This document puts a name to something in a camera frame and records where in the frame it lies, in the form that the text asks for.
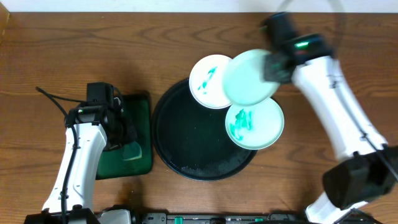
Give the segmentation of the green yellow sponge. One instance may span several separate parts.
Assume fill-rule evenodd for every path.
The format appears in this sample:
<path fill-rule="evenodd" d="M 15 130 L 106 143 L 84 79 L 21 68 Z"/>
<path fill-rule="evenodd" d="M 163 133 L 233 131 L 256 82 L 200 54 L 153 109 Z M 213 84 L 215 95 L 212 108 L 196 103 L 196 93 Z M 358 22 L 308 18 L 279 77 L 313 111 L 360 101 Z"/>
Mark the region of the green yellow sponge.
<path fill-rule="evenodd" d="M 124 161 L 132 161 L 142 157 L 141 146 L 136 142 L 126 144 L 123 147 L 122 159 Z"/>

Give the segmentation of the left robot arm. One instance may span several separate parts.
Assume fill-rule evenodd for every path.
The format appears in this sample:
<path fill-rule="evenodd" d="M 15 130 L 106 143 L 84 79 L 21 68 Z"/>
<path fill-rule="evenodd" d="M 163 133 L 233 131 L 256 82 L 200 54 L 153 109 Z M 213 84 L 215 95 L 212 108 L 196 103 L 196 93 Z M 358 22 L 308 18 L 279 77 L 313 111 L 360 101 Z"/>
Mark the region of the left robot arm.
<path fill-rule="evenodd" d="M 111 143 L 129 142 L 131 119 L 124 109 L 77 107 L 65 119 L 66 144 L 54 187 L 42 211 L 25 223 L 132 223 L 130 208 L 114 205 L 95 215 L 93 194 L 101 154 Z"/>

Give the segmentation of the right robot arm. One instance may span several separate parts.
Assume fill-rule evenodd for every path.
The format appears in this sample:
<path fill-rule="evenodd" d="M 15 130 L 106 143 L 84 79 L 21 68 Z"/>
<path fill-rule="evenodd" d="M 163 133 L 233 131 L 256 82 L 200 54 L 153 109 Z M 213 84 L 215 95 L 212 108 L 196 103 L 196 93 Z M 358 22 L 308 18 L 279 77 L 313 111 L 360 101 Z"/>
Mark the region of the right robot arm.
<path fill-rule="evenodd" d="M 312 223 L 340 223 L 353 210 L 387 195 L 397 183 L 397 148 L 370 122 L 332 48 L 319 34 L 268 34 L 267 81 L 292 83 L 320 119 L 338 165 L 324 173 L 323 193 L 305 214 Z"/>

